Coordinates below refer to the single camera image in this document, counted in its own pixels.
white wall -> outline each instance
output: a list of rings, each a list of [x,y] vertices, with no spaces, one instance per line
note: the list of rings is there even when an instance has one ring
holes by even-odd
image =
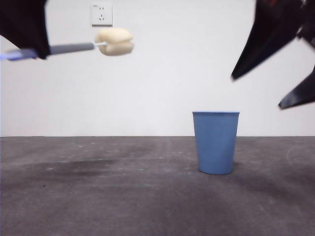
[[[51,44],[85,42],[91,0],[49,0]],[[113,0],[114,26],[134,34],[131,55],[98,51],[4,61],[3,136],[193,135],[192,111],[240,111],[239,136],[315,135],[315,104],[277,104],[313,69],[294,41],[233,83],[253,23],[253,0]],[[14,48],[2,40],[2,51]]]

trash can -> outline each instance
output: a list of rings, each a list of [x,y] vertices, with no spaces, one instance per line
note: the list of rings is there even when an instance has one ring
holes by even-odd
[[[201,172],[232,172],[239,112],[193,112],[198,165]]]

electrical outlet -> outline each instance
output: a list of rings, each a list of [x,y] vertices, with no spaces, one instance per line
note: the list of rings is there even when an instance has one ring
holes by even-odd
[[[91,6],[92,27],[113,26],[113,4],[97,3]]]

sponge brush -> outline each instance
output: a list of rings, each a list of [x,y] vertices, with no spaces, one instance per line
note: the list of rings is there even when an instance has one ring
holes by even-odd
[[[132,34],[121,28],[101,29],[95,37],[95,43],[106,42],[106,45],[99,46],[101,53],[107,56],[120,56],[131,53],[134,44],[130,42]]]

blurred black object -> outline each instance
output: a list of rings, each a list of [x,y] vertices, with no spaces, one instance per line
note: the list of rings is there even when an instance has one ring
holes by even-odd
[[[315,102],[315,68],[294,90],[285,96],[279,106],[282,109]]]
[[[0,0],[0,35],[19,48],[50,54],[45,22],[46,0]]]
[[[257,0],[254,24],[232,78],[243,76],[296,36],[315,47],[315,0]],[[314,71],[279,106],[284,109],[313,101]]]

